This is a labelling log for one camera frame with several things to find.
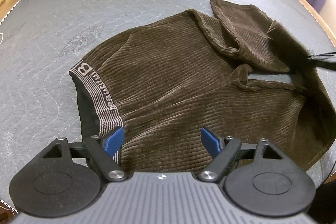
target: ridged gray surface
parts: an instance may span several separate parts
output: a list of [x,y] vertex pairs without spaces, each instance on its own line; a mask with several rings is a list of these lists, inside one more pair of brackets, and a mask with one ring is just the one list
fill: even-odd
[[309,224],[304,214],[279,220],[253,216],[226,200],[217,184],[196,180],[191,173],[134,173],[111,183],[89,208],[59,219],[20,214],[13,224]]
[[[335,51],[298,0],[228,0],[254,4],[281,22],[312,53]],[[0,26],[0,197],[12,205],[14,174],[59,136],[80,140],[69,69],[109,37],[193,8],[212,15],[209,0],[22,0]],[[319,70],[336,104],[336,73]],[[252,78],[289,82],[287,75]],[[308,172],[319,185],[330,173],[336,147]]]

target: folded cloth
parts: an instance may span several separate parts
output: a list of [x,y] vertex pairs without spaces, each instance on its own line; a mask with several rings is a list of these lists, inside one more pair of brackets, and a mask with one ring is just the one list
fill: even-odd
[[[115,160],[127,172],[197,172],[211,160],[200,138],[208,126],[246,143],[267,138],[308,170],[336,135],[316,70],[297,61],[308,52],[254,5],[210,3],[216,18],[187,10],[119,33],[77,62],[69,74],[82,138],[123,126]],[[302,81],[248,79],[252,67]]]

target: metal screw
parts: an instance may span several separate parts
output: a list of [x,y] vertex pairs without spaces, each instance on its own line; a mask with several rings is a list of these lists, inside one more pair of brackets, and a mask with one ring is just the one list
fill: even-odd
[[204,171],[199,176],[202,179],[205,179],[205,180],[212,180],[215,177],[217,177],[217,174],[215,172],[212,172],[212,171]]
[[122,179],[125,176],[125,173],[121,170],[113,170],[109,172],[109,177],[111,179]]

